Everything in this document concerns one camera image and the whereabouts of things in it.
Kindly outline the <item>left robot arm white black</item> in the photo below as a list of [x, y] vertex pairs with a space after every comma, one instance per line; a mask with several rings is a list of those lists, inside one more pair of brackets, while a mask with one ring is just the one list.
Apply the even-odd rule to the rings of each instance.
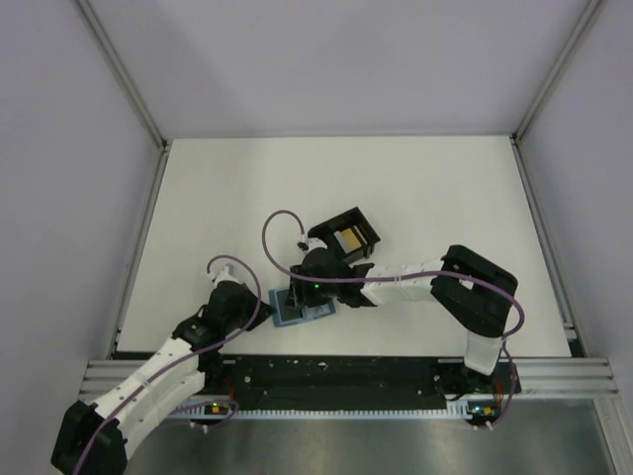
[[65, 412], [50, 458], [63, 474], [122, 474], [142, 442], [190, 396], [224, 383], [217, 354], [232, 334], [275, 313], [244, 284], [216, 285], [209, 301], [177, 325], [127, 379]]

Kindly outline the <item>blue leather card holder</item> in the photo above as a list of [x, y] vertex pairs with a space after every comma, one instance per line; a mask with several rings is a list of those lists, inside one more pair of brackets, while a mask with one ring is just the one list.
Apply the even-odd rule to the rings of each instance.
[[299, 325], [299, 324], [305, 324], [305, 323], [316, 321], [324, 317], [329, 317], [336, 313], [336, 307], [335, 307], [334, 302], [332, 300], [329, 300], [325, 304], [316, 306], [316, 307], [300, 307], [302, 310], [303, 317], [300, 320], [297, 320], [294, 322], [288, 322], [284, 324], [280, 321], [278, 300], [277, 300], [277, 294], [281, 290], [284, 290], [284, 289], [289, 289], [289, 288], [275, 289], [275, 290], [271, 290], [268, 293], [270, 305], [274, 310], [274, 313], [272, 316], [273, 325], [276, 328], [284, 328], [284, 327], [290, 327], [290, 326]]

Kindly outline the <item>black card tray box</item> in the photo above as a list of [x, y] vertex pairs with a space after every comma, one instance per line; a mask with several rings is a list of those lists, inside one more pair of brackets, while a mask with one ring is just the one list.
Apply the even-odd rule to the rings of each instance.
[[336, 215], [308, 231], [347, 264], [368, 259], [381, 238], [358, 207]]

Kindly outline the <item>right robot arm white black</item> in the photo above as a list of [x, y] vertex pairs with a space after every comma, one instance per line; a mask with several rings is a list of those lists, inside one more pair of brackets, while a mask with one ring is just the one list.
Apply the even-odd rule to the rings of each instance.
[[467, 331], [461, 376], [482, 392], [497, 381], [516, 277], [464, 245], [451, 245], [435, 260], [380, 266], [348, 264], [326, 247], [315, 247], [290, 268], [294, 303], [315, 307], [336, 300], [349, 308], [404, 302], [440, 305]]

